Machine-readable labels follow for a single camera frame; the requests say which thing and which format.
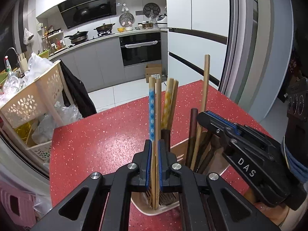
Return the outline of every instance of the cardboard box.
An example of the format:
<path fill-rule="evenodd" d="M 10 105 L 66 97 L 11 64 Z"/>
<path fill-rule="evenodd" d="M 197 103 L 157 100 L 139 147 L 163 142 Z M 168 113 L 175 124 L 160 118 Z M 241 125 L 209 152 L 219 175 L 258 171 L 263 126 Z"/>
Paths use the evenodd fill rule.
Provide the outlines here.
<path fill-rule="evenodd" d="M 162 77 L 162 64 L 148 64 L 145 67 L 145 79 L 149 83 L 149 77 L 153 74 L 160 74 Z"/>

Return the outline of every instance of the built-in oven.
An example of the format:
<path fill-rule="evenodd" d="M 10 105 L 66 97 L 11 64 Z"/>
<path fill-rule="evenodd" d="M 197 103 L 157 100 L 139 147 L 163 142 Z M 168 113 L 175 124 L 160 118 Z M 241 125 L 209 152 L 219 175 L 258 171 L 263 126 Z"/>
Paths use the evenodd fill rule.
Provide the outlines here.
<path fill-rule="evenodd" d="M 161 60 L 161 33 L 145 33 L 120 37 L 124 67 Z"/>

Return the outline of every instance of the label sticker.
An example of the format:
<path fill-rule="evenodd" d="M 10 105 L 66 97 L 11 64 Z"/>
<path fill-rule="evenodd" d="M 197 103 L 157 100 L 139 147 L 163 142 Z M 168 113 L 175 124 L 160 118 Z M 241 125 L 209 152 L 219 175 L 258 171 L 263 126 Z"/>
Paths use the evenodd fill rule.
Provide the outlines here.
<path fill-rule="evenodd" d="M 161 78 L 161 74 L 154 74 L 154 75 L 151 75 L 151 77 L 154 77 L 155 79 L 160 79 Z"/>

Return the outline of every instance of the red countertop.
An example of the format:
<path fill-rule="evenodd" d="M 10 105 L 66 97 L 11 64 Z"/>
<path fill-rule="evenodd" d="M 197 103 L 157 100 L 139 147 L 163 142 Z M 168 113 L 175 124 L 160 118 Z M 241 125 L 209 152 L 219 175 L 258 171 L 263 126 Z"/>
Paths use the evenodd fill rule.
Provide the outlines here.
<path fill-rule="evenodd" d="M 200 108 L 202 81 L 181 86 L 173 120 L 171 146 L 188 138 L 190 109 Z M 206 110 L 242 125 L 268 133 L 244 110 L 209 86 Z M 148 97 L 89 116 L 57 128 L 52 140 L 50 194 L 53 206 L 78 186 L 91 172 L 108 174 L 131 162 L 148 139 Z M 237 191 L 248 185 L 229 167 L 222 176 Z M 181 230 L 179 208 L 149 217 L 131 204 L 129 230 Z"/>

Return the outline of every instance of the oven handle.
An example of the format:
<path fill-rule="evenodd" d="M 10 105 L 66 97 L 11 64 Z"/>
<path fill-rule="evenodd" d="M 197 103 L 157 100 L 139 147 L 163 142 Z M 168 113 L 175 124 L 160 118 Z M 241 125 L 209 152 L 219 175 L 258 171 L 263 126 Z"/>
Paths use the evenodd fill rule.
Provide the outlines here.
<path fill-rule="evenodd" d="M 148 41 L 148 42 L 141 42 L 141 43 L 136 43 L 136 44 L 126 44 L 125 47 L 128 49 L 132 49 L 132 48 L 139 48 L 142 46 L 150 46 L 150 45 L 155 45 L 157 44 L 158 41 Z"/>

